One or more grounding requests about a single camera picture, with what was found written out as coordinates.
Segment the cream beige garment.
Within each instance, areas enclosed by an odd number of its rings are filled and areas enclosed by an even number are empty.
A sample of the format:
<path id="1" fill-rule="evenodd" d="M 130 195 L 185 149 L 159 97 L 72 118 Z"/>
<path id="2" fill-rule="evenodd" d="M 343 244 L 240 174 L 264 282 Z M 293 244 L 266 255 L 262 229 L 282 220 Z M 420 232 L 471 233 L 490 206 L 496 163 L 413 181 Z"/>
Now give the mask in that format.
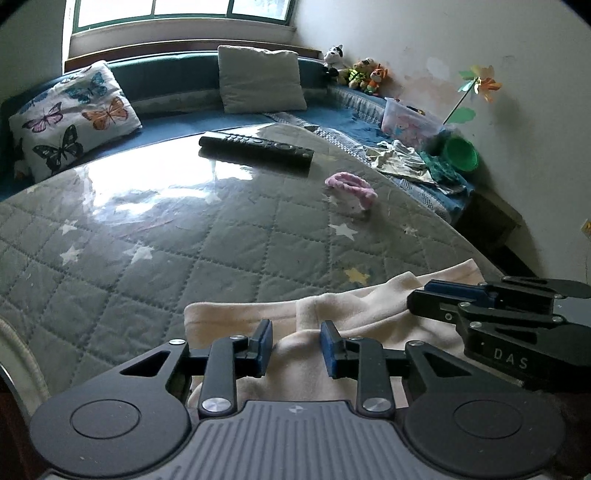
<path id="1" fill-rule="evenodd" d="M 322 358 L 320 328 L 331 321 L 339 334 L 379 341 L 401 350 L 411 340 L 425 341 L 458 358 L 463 342 L 451 324 L 416 317 L 407 297 L 431 280 L 476 285 L 483 275 L 474 260 L 421 276 L 410 272 L 377 286 L 324 293 L 270 303 L 192 303 L 184 309 L 185 337 L 193 349 L 232 334 L 250 335 L 260 321 L 273 324 L 273 353 L 266 375 L 236 383 L 238 402 L 356 399 L 356 382 L 329 378 Z"/>

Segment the pink hair scrunchie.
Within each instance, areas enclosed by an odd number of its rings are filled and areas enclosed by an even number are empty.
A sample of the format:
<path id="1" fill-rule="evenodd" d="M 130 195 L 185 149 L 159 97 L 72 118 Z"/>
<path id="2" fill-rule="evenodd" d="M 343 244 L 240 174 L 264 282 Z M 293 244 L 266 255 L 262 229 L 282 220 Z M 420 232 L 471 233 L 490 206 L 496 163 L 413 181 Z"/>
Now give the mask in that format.
<path id="1" fill-rule="evenodd" d="M 376 190 L 365 179 L 349 172 L 338 172 L 325 179 L 329 202 L 349 214 L 368 216 L 378 199 Z"/>

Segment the green plastic bowl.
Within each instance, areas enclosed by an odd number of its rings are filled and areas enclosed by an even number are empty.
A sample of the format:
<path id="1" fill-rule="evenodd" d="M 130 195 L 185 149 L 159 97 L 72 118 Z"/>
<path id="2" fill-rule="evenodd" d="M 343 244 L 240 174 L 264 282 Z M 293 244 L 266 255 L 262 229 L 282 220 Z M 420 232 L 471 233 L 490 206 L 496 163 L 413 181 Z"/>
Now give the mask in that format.
<path id="1" fill-rule="evenodd" d="M 474 172 L 479 167 L 479 157 L 473 144 L 461 137 L 450 137 L 443 149 L 443 157 L 458 171 Z"/>

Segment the crumpled light cloth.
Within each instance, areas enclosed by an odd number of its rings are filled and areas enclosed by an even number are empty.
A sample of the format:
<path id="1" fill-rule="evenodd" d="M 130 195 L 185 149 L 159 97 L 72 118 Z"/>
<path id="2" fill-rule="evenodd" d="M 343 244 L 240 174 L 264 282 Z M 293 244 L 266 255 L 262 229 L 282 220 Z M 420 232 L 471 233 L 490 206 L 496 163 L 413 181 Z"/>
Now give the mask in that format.
<path id="1" fill-rule="evenodd" d="M 386 175 L 404 178 L 423 184 L 435 184 L 431 172 L 413 147 L 407 147 L 400 140 L 381 141 L 377 146 L 365 147 L 370 167 Z"/>

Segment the grey quilted star table cover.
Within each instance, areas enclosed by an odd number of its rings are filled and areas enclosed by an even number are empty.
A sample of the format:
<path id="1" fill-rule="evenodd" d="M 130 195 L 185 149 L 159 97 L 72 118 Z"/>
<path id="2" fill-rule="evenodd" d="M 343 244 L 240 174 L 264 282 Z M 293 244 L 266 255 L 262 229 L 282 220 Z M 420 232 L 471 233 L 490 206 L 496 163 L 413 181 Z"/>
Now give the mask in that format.
<path id="1" fill-rule="evenodd" d="M 202 156 L 197 137 L 64 171 L 1 204 L 1 318 L 50 396 L 184 334 L 193 302 L 271 302 L 378 285 L 474 260 L 445 220 L 331 134 L 287 124 L 249 135 L 315 151 L 306 173 Z M 378 194 L 368 216 L 329 202 L 349 172 Z"/>

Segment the clear plastic storage box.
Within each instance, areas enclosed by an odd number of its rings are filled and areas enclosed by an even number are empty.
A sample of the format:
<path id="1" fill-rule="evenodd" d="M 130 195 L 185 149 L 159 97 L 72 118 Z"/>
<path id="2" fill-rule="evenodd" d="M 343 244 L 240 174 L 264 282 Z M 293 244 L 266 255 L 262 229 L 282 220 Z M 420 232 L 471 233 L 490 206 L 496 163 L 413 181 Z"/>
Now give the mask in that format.
<path id="1" fill-rule="evenodd" d="M 381 130 L 406 147 L 425 150 L 443 130 L 443 124 L 430 113 L 387 98 Z"/>

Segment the black remote control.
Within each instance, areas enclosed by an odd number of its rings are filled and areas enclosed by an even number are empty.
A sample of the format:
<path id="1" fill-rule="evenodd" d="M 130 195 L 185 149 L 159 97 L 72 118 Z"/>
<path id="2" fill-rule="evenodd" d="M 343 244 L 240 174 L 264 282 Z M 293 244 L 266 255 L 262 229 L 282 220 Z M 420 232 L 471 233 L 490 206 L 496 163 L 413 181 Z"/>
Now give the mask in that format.
<path id="1" fill-rule="evenodd" d="M 206 132 L 198 144 L 205 157 L 297 172 L 308 172 L 315 156 L 308 148 L 235 133 Z"/>

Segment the colourful paper pinwheel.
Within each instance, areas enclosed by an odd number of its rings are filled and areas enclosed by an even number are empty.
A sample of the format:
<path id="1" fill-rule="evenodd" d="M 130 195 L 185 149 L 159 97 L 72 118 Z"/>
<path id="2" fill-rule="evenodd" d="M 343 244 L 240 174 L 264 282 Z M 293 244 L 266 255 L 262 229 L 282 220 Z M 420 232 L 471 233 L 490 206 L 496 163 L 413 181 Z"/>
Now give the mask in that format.
<path id="1" fill-rule="evenodd" d="M 473 107 L 465 106 L 464 103 L 468 99 L 474 98 L 481 98 L 486 103 L 492 103 L 493 94 L 503 86 L 495 79 L 493 65 L 472 65 L 468 69 L 459 71 L 459 76 L 463 82 L 458 89 L 460 98 L 444 119 L 444 125 L 461 125 L 473 121 L 477 112 Z"/>

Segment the round recessed table burner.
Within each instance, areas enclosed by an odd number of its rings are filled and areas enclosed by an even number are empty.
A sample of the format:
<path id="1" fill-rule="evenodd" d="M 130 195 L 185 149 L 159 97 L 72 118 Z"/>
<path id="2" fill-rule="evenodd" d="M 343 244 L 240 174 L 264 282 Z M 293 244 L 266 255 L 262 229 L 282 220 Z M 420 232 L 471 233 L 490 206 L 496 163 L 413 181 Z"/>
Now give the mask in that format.
<path id="1" fill-rule="evenodd" d="M 29 437 L 29 423 L 50 397 L 34 355 L 1 318 L 1 478 L 37 479 L 46 464 Z"/>

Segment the orange plush toy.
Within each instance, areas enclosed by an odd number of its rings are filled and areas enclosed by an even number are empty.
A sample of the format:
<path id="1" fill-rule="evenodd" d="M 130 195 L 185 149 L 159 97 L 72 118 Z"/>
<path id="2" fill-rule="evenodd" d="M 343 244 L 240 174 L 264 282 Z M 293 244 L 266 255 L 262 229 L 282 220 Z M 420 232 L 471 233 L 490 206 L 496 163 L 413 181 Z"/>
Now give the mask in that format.
<path id="1" fill-rule="evenodd" d="M 369 81 L 365 87 L 365 92 L 369 95 L 378 95 L 380 92 L 380 87 L 387 77 L 388 69 L 379 64 L 372 71 L 372 73 L 370 73 Z"/>

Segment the green yellow plush toy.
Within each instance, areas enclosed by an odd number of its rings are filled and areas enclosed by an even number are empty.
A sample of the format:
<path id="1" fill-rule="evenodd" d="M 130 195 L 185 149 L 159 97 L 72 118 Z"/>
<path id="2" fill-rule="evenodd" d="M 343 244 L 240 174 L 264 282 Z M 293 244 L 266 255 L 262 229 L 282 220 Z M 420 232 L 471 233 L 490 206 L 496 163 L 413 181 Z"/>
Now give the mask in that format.
<path id="1" fill-rule="evenodd" d="M 377 66 L 379 64 L 373 58 L 359 60 L 352 67 L 339 69 L 338 83 L 353 90 L 363 90 Z"/>

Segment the black white plush toy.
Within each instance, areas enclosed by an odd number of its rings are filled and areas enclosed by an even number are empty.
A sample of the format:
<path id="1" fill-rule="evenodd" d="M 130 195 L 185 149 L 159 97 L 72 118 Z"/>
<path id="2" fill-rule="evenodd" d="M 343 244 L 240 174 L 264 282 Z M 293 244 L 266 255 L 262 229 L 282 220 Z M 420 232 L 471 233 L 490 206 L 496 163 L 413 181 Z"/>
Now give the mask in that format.
<path id="1" fill-rule="evenodd" d="M 322 57 L 322 62 L 324 62 L 322 72 L 324 72 L 325 79 L 341 83 L 342 72 L 346 71 L 342 44 L 332 46 L 331 49 L 325 52 L 325 55 Z"/>

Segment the blue bench sofa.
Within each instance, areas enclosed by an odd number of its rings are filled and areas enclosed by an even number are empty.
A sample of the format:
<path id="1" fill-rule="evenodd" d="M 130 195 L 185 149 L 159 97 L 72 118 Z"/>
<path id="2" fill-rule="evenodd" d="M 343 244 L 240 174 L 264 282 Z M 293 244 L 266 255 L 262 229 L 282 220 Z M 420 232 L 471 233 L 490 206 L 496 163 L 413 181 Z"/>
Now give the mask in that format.
<path id="1" fill-rule="evenodd" d="M 102 155 L 267 118 L 301 119 L 375 146 L 400 139 L 406 128 L 383 130 L 389 108 L 290 50 L 222 46 L 98 61 L 2 103 L 1 194 Z"/>

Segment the grey plain pillow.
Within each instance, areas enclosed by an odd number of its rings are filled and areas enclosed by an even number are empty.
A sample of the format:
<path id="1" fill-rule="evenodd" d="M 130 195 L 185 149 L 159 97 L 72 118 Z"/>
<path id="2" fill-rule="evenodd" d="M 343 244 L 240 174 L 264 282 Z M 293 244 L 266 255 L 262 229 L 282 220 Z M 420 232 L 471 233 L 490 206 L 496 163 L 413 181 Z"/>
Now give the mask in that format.
<path id="1" fill-rule="evenodd" d="M 217 59 L 219 94 L 226 114 L 308 108 L 294 51 L 221 45 Z"/>

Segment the butterfly print pillow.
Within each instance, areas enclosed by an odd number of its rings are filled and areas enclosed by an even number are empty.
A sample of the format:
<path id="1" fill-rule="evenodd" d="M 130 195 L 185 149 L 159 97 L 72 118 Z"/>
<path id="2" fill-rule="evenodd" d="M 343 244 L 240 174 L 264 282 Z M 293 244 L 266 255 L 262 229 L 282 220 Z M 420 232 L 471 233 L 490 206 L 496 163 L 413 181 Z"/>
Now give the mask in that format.
<path id="1" fill-rule="evenodd" d="M 36 95 L 9 117 L 8 124 L 15 146 L 15 176 L 36 183 L 142 128 L 104 61 Z"/>

